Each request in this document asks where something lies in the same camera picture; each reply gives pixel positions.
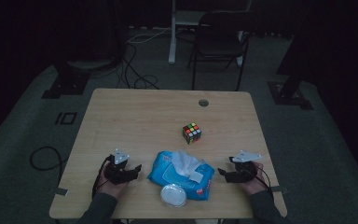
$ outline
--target person's right hand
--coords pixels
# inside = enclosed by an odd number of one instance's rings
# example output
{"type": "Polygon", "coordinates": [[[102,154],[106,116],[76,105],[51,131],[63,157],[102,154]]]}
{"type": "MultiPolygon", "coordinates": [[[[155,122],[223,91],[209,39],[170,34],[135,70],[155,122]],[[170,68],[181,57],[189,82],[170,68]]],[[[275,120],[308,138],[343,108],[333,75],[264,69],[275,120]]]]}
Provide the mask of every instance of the person's right hand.
{"type": "MultiPolygon", "coordinates": [[[[255,164],[256,170],[257,170],[257,177],[260,178],[261,180],[263,180],[264,182],[264,177],[263,177],[263,172],[261,170],[263,170],[263,164],[252,161],[252,163],[255,164]]],[[[241,186],[241,188],[243,188],[245,190],[245,192],[248,195],[252,195],[252,194],[256,194],[260,191],[263,190],[267,190],[266,186],[264,184],[262,184],[258,179],[254,178],[251,181],[248,181],[246,183],[240,183],[239,184],[241,186]]]]}

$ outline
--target hole in table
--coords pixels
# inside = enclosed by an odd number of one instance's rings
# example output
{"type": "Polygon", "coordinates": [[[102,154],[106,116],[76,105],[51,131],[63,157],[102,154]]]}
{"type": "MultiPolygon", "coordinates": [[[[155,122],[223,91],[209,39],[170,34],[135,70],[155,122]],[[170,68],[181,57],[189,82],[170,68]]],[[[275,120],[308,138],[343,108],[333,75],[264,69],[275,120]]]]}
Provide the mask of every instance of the hole in table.
{"type": "Polygon", "coordinates": [[[209,102],[205,99],[199,100],[199,105],[202,107],[208,106],[209,102]]]}

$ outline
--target desk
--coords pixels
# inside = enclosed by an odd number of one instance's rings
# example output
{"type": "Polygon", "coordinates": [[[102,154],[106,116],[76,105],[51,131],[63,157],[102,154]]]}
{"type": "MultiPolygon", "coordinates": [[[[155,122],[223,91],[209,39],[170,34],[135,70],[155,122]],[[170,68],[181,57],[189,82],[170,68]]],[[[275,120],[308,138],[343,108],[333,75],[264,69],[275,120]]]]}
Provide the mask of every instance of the desk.
{"type": "MultiPolygon", "coordinates": [[[[278,180],[249,93],[234,91],[96,90],[79,129],[65,167],[60,188],[50,208],[54,218],[78,218],[88,209],[91,189],[103,159],[115,148],[130,154],[127,169],[142,164],[138,179],[130,182],[120,198],[114,218],[240,218],[252,217],[245,192],[214,175],[208,201],[187,200],[180,208],[169,207],[159,196],[160,186],[146,177],[162,150],[184,149],[205,159],[213,168],[234,171],[228,161],[240,149],[261,154],[271,186],[278,180]],[[208,106],[199,105],[206,99],[208,106]],[[182,127],[196,122],[201,139],[188,145],[182,127]]],[[[286,207],[275,192],[282,215],[286,207]]]]}
{"type": "MultiPolygon", "coordinates": [[[[249,10],[252,4],[252,0],[246,1],[245,10],[249,10]]],[[[174,64],[176,61],[176,25],[191,25],[197,26],[199,20],[205,12],[202,11],[176,11],[176,0],[172,0],[172,16],[171,16],[171,44],[170,44],[170,54],[168,56],[168,63],[174,64]]],[[[237,63],[241,66],[242,57],[237,59],[237,63]]]]}

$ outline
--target black cable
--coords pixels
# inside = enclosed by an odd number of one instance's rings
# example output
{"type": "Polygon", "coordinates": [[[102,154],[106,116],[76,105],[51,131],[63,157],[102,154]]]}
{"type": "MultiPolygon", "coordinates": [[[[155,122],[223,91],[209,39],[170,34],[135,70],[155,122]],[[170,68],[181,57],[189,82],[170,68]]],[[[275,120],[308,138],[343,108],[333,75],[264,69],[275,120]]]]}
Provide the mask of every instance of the black cable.
{"type": "Polygon", "coordinates": [[[122,76],[124,75],[124,78],[122,78],[121,80],[123,80],[123,82],[127,85],[128,89],[147,89],[149,87],[154,87],[156,88],[157,90],[159,90],[159,87],[156,86],[157,82],[158,82],[158,79],[152,75],[144,75],[144,76],[141,76],[138,74],[138,72],[136,72],[136,70],[131,66],[131,62],[132,60],[134,59],[135,55],[136,55],[136,47],[133,46],[132,44],[129,44],[128,45],[130,47],[133,48],[134,52],[130,58],[129,61],[127,61],[124,57],[123,57],[123,61],[127,64],[126,65],[126,68],[125,68],[125,71],[124,71],[124,74],[122,74],[122,76]],[[129,80],[128,80],[128,76],[127,76],[127,72],[128,72],[128,69],[131,69],[133,71],[133,73],[138,77],[133,86],[130,84],[129,80]],[[146,79],[146,77],[152,77],[153,79],[155,79],[154,82],[151,82],[149,80],[146,79]],[[137,84],[140,82],[140,81],[143,81],[143,83],[145,84],[144,87],[140,88],[137,84]]]}
{"type": "Polygon", "coordinates": [[[106,184],[107,182],[109,182],[109,180],[106,180],[105,182],[103,182],[100,186],[97,187],[97,190],[98,188],[102,187],[104,184],[106,184]]]}
{"type": "Polygon", "coordinates": [[[109,157],[106,157],[106,159],[104,159],[103,164],[101,165],[100,170],[98,171],[98,175],[95,178],[94,184],[92,185],[92,191],[91,191],[91,198],[94,198],[95,194],[97,193],[97,189],[101,186],[98,186],[98,182],[100,182],[100,178],[101,178],[101,173],[103,171],[104,165],[106,164],[106,162],[109,161],[109,157]]]}
{"type": "Polygon", "coordinates": [[[58,183],[57,183],[57,186],[58,185],[60,185],[60,181],[61,181],[61,177],[62,177],[62,174],[63,174],[63,164],[65,163],[65,162],[67,162],[68,161],[68,158],[66,158],[65,160],[62,160],[62,157],[61,157],[61,155],[60,155],[60,152],[55,148],[55,147],[40,147],[40,148],[38,148],[37,150],[35,150],[32,154],[31,154],[31,156],[30,156],[30,164],[31,164],[31,166],[34,168],[34,169],[36,169],[36,170],[38,170],[38,171],[49,171],[49,170],[53,170],[54,168],[56,168],[56,167],[60,167],[60,173],[59,173],[59,176],[58,176],[58,183]],[[58,161],[59,161],[59,163],[58,164],[56,164],[56,165],[53,165],[53,166],[50,166],[50,167],[38,167],[38,166],[36,166],[35,164],[34,164],[34,155],[37,153],[37,152],[39,152],[39,151],[41,151],[41,150],[44,150],[44,149],[50,149],[50,150],[53,150],[54,152],[55,152],[55,154],[57,155],[57,157],[58,157],[58,161]]]}
{"type": "Polygon", "coordinates": [[[249,172],[248,170],[243,170],[243,171],[246,171],[249,175],[252,175],[255,179],[257,179],[258,181],[260,181],[267,189],[269,195],[271,196],[272,198],[272,201],[274,200],[274,195],[272,193],[272,188],[271,188],[271,182],[269,181],[269,176],[267,175],[267,173],[263,170],[263,169],[260,169],[258,167],[255,167],[259,170],[261,170],[267,177],[267,180],[268,180],[268,185],[266,184],[265,181],[263,181],[261,178],[259,178],[257,175],[253,175],[251,172],[249,172]]]}
{"type": "Polygon", "coordinates": [[[116,72],[116,74],[117,74],[117,78],[118,78],[118,81],[117,81],[117,83],[116,83],[116,89],[117,89],[117,87],[118,87],[118,84],[120,84],[120,81],[121,81],[121,77],[123,76],[123,73],[124,73],[124,68],[123,68],[123,62],[121,61],[121,69],[120,69],[120,71],[121,71],[121,74],[119,74],[118,72],[116,72]]]}

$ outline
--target cable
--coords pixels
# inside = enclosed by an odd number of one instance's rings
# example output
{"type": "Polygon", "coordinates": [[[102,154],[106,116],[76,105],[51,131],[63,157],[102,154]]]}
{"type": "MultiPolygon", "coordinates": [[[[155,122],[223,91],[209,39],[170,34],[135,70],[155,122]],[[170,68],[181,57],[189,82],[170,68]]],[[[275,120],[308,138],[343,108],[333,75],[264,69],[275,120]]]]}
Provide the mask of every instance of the cable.
{"type": "Polygon", "coordinates": [[[132,44],[128,43],[127,45],[129,45],[130,47],[133,48],[134,52],[130,58],[129,61],[127,61],[125,59],[125,57],[123,57],[123,61],[127,64],[126,65],[126,68],[124,70],[124,73],[121,74],[122,78],[121,80],[127,85],[128,89],[147,89],[148,87],[154,87],[155,89],[159,90],[159,87],[156,86],[157,82],[158,82],[158,79],[152,75],[144,75],[144,76],[141,76],[138,74],[138,72],[131,66],[131,62],[132,60],[134,59],[135,55],[136,55],[136,47],[133,46],[132,44]],[[129,80],[128,80],[128,69],[131,69],[133,71],[133,73],[138,77],[134,84],[131,85],[129,80]],[[154,80],[154,82],[151,82],[149,80],[146,79],[146,77],[152,77],[154,80]],[[140,88],[137,84],[140,82],[140,81],[143,81],[143,83],[145,84],[142,88],[140,88]]]}
{"type": "Polygon", "coordinates": [[[56,167],[60,167],[60,173],[59,173],[59,176],[58,176],[57,186],[60,184],[61,177],[62,177],[62,174],[63,174],[63,166],[62,166],[62,165],[63,165],[65,162],[67,162],[67,161],[68,161],[68,158],[66,158],[65,160],[62,160],[62,157],[61,157],[61,155],[60,155],[60,152],[59,152],[55,147],[40,147],[40,148],[38,148],[37,150],[35,150],[35,151],[31,154],[31,156],[30,156],[30,164],[31,164],[31,166],[32,166],[34,169],[38,170],[38,171],[49,171],[49,170],[53,170],[53,169],[56,168],[56,167]],[[37,166],[34,164],[34,155],[35,155],[37,152],[39,152],[39,151],[41,151],[41,150],[44,150],[44,149],[53,150],[53,151],[56,153],[57,157],[58,157],[59,163],[56,164],[56,165],[50,166],[50,167],[46,167],[46,168],[45,168],[45,167],[43,167],[43,168],[37,167],[37,166]]]}
{"type": "Polygon", "coordinates": [[[167,32],[168,30],[171,29],[171,26],[170,27],[167,27],[167,28],[164,28],[164,30],[160,33],[157,33],[157,34],[141,34],[141,35],[136,35],[132,38],[130,38],[129,40],[127,40],[127,43],[129,44],[143,44],[143,43],[146,43],[147,41],[159,36],[159,35],[163,35],[165,32],[167,32]],[[147,38],[146,40],[144,41],[140,41],[140,42],[133,42],[132,40],[135,39],[135,38],[138,38],[140,36],[149,36],[149,35],[152,35],[151,37],[147,38]]]}
{"type": "Polygon", "coordinates": [[[124,69],[123,69],[123,66],[124,66],[124,64],[123,64],[123,62],[121,61],[121,74],[119,74],[117,71],[116,71],[116,74],[117,74],[117,78],[118,78],[118,81],[117,81],[117,83],[116,83],[116,89],[117,89],[117,87],[118,87],[118,84],[120,84],[120,81],[121,81],[121,77],[123,76],[123,72],[124,72],[124,69]]]}
{"type": "Polygon", "coordinates": [[[274,200],[274,195],[273,195],[273,193],[272,193],[271,182],[269,181],[269,176],[267,175],[267,173],[266,173],[264,170],[262,170],[262,169],[260,169],[260,168],[258,168],[258,167],[255,167],[255,168],[261,170],[261,171],[266,175],[267,180],[268,180],[268,185],[266,184],[266,182],[264,182],[264,181],[263,181],[261,178],[259,178],[257,175],[253,175],[253,174],[252,174],[251,172],[249,172],[248,170],[243,170],[243,171],[246,171],[249,175],[252,175],[255,179],[257,179],[258,181],[260,181],[260,182],[267,188],[267,191],[268,191],[268,193],[269,193],[269,195],[271,196],[272,201],[273,201],[273,200],[274,200]]]}
{"type": "Polygon", "coordinates": [[[109,182],[109,180],[106,180],[105,182],[103,182],[100,186],[97,187],[97,190],[98,188],[102,187],[104,184],[106,184],[107,182],[109,182]]]}
{"type": "Polygon", "coordinates": [[[95,181],[94,181],[94,184],[92,185],[92,190],[91,190],[91,197],[94,198],[95,194],[97,193],[97,189],[102,186],[98,186],[98,182],[100,182],[100,178],[101,178],[101,173],[103,171],[103,168],[104,168],[104,165],[106,164],[106,162],[109,161],[109,157],[106,157],[103,161],[103,164],[101,165],[101,168],[100,170],[98,171],[98,175],[97,177],[95,178],[95,181]]]}

